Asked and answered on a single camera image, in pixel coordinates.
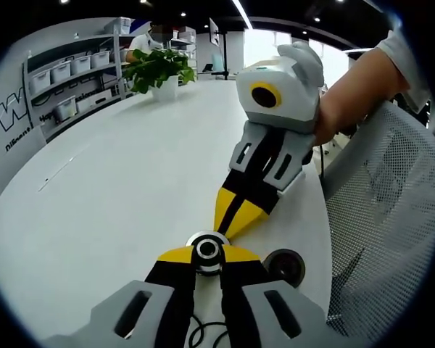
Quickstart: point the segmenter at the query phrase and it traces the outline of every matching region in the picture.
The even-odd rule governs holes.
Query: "white flower pot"
[[[170,102],[176,98],[178,88],[179,77],[170,76],[160,88],[152,88],[153,98],[158,102]]]

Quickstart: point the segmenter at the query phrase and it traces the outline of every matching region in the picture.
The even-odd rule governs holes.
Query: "potted plant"
[[[133,80],[133,92],[145,94],[151,87],[154,98],[165,102],[175,99],[179,77],[184,84],[195,81],[189,58],[171,49],[154,49],[151,54],[136,49],[133,56],[137,61],[130,63],[123,74]]]

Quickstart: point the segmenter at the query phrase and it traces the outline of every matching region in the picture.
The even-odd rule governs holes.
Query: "gray gripper housing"
[[[285,281],[248,285],[243,290],[263,348],[367,346],[362,339],[342,336],[329,328],[322,308]]]
[[[254,151],[260,145],[268,133],[268,126],[245,122],[244,134],[240,142],[237,143],[233,150],[230,169],[244,172],[252,158]],[[286,131],[283,138],[282,149],[270,169],[269,173],[264,177],[264,182],[276,187],[279,191],[285,191],[290,183],[302,171],[302,161],[306,154],[311,150],[314,144],[315,136],[313,134],[301,134],[293,131]],[[289,160],[288,166],[282,176],[278,177],[279,170]]]
[[[154,348],[160,321],[174,289],[132,281],[92,309],[90,322],[70,336],[43,341],[48,348]],[[129,339],[120,336],[120,321],[129,305],[141,314]]]

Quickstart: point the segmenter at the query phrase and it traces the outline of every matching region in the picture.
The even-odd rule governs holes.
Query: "white sleeve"
[[[145,46],[148,46],[145,35],[139,35],[136,36],[130,43],[129,51],[133,51],[134,49],[140,49],[141,51],[145,52]]]
[[[410,89],[402,93],[402,95],[410,108],[419,113],[430,98],[430,89],[405,38],[399,31],[390,30],[388,37],[382,40],[377,47],[392,60],[406,79]]]

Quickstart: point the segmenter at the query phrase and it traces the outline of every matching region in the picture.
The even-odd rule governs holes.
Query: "camera lens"
[[[273,92],[263,87],[256,87],[252,90],[252,97],[262,107],[274,107],[277,105],[277,98]]]

